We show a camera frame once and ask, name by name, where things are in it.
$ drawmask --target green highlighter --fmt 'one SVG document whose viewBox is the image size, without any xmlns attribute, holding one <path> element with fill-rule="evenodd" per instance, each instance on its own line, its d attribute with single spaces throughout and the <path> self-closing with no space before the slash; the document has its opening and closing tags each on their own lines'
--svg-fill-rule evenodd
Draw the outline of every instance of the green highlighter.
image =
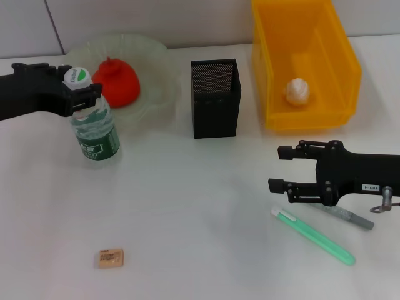
<svg viewBox="0 0 400 300">
<path fill-rule="evenodd" d="M 274 207 L 271 211 L 271 214 L 276 216 L 282 222 L 291 226 L 293 229 L 316 243 L 319 247 L 323 248 L 326 252 L 332 254 L 335 258 L 341 260 L 348 266 L 352 266 L 356 262 L 356 259 L 353 255 L 351 255 L 351 253 L 343 249 L 335 242 L 332 242 L 325 235 L 316 231 L 314 228 L 308 226 L 306 223 L 292 216 L 287 211 L 284 211 L 282 208 Z"/>
</svg>

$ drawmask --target yellow plastic bin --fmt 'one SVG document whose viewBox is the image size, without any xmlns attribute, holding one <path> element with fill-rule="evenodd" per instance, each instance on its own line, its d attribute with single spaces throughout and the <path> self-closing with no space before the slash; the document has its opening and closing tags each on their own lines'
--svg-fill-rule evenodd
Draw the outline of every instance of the yellow plastic bin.
<svg viewBox="0 0 400 300">
<path fill-rule="evenodd" d="M 274 130 L 323 129 L 356 112 L 362 69 L 330 0 L 252 0 L 252 61 L 265 115 Z M 303 78 L 310 97 L 289 104 L 286 84 Z"/>
</svg>

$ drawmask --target black mesh pen holder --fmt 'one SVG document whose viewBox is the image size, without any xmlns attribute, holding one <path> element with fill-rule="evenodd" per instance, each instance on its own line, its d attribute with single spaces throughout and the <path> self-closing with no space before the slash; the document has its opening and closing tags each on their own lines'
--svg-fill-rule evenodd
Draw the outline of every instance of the black mesh pen holder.
<svg viewBox="0 0 400 300">
<path fill-rule="evenodd" d="M 235 59 L 192 61 L 194 138 L 235 136 L 241 93 Z"/>
</svg>

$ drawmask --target red fruit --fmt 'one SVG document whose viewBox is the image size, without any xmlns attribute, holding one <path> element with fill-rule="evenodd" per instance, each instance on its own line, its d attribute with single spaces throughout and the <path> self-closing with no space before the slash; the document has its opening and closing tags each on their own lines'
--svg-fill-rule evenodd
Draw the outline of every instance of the red fruit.
<svg viewBox="0 0 400 300">
<path fill-rule="evenodd" d="M 138 75 L 128 63 L 118 58 L 107 57 L 94 73 L 93 82 L 102 84 L 102 94 L 112 108 L 128 105 L 140 94 Z"/>
</svg>

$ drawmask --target water bottle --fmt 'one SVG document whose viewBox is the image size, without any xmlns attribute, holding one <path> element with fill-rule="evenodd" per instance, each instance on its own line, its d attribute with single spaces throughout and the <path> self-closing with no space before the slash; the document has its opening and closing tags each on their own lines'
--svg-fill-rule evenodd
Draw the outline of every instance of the water bottle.
<svg viewBox="0 0 400 300">
<path fill-rule="evenodd" d="M 88 70 L 74 67 L 65 74 L 64 83 L 75 90 L 86 88 L 93 82 Z M 117 153 L 119 138 L 110 106 L 103 95 L 96 100 L 95 106 L 74 112 L 69 121 L 87 158 L 102 161 Z"/>
</svg>

